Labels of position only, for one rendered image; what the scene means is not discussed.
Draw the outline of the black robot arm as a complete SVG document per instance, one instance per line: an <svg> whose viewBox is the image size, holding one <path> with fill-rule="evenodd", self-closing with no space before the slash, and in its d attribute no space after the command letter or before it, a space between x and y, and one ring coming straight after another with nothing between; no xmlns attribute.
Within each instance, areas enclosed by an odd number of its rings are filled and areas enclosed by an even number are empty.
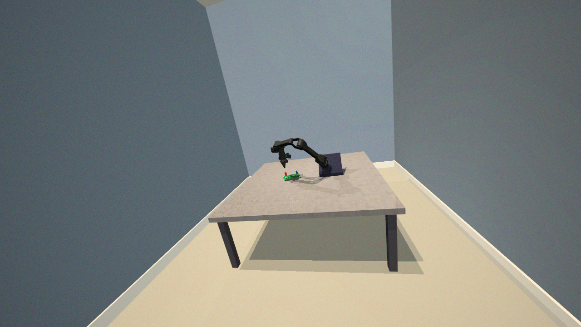
<svg viewBox="0 0 581 327"><path fill-rule="evenodd" d="M293 144L293 141L298 141L297 146L295 146ZM318 154L317 152L315 152L313 149L311 149L307 145L307 143L303 139L300 139L300 138L295 138L295 139L290 138L290 139L285 139L284 141L275 141L273 147L271 147L271 152L272 153L277 153L277 152L283 153L284 147L287 145L292 145L296 149L306 151L309 155L311 155L313 158L315 158L315 162L317 162L321 166L321 169L328 169L328 167L329 167L328 158L322 154ZM291 155L289 153L286 153L285 159L286 158L291 158Z"/></svg>

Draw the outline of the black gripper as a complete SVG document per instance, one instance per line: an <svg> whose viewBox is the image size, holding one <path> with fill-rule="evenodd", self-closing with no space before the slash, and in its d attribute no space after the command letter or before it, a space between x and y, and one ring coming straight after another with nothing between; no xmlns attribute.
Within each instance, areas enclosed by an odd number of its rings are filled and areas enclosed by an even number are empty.
<svg viewBox="0 0 581 327"><path fill-rule="evenodd" d="M284 168L285 168L285 163L288 162L288 160L285 159L285 152L278 153L278 154L279 154L279 160L280 160L282 166L284 166Z"/></svg>

